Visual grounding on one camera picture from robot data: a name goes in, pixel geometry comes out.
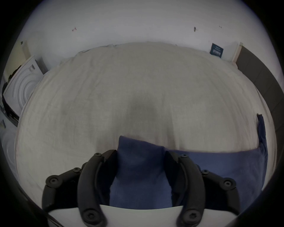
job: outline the blue label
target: blue label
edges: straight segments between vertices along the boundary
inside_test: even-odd
[[[223,54],[223,48],[221,48],[221,47],[219,47],[219,46],[217,46],[216,44],[213,43],[212,46],[211,46],[210,54],[221,57],[222,54]]]

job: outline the washing machine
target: washing machine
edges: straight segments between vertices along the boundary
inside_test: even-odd
[[[15,178],[18,180],[18,174],[16,169],[16,154],[14,151],[16,131],[17,127],[7,118],[7,116],[3,113],[3,109],[1,108],[0,139],[9,167],[11,168]]]
[[[9,81],[3,96],[11,110],[19,117],[33,89],[42,79],[43,74],[34,56],[31,56],[18,69]]]

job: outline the bed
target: bed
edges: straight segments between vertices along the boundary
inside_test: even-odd
[[[15,141],[19,183],[41,206],[48,176],[116,149],[121,135],[171,150],[252,150],[257,114],[266,129],[265,187],[276,163],[273,120],[230,62],[153,42],[82,51],[45,74],[24,106]]]

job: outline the black bolt head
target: black bolt head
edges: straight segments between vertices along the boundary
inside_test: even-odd
[[[209,173],[209,171],[207,169],[204,169],[201,171],[202,175],[207,175]]]
[[[83,213],[83,220],[88,224],[98,224],[101,222],[101,216],[96,210],[87,210]]]
[[[81,169],[78,168],[78,167],[75,167],[75,168],[73,169],[73,172],[75,172],[75,173],[78,173],[78,172],[80,172],[80,171],[81,171]]]
[[[51,184],[57,184],[58,183],[58,179],[57,178],[51,178],[49,182]]]
[[[198,210],[188,210],[184,213],[182,219],[186,224],[196,224],[201,221],[201,214]]]

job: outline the blue blanket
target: blue blanket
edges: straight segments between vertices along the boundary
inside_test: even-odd
[[[267,144],[264,120],[258,117],[259,147],[230,153],[187,154],[201,169],[233,178],[237,183],[241,211],[261,193],[267,166]],[[172,207],[171,187],[163,168],[168,149],[121,136],[118,144],[118,172],[111,186],[110,206],[128,209]]]

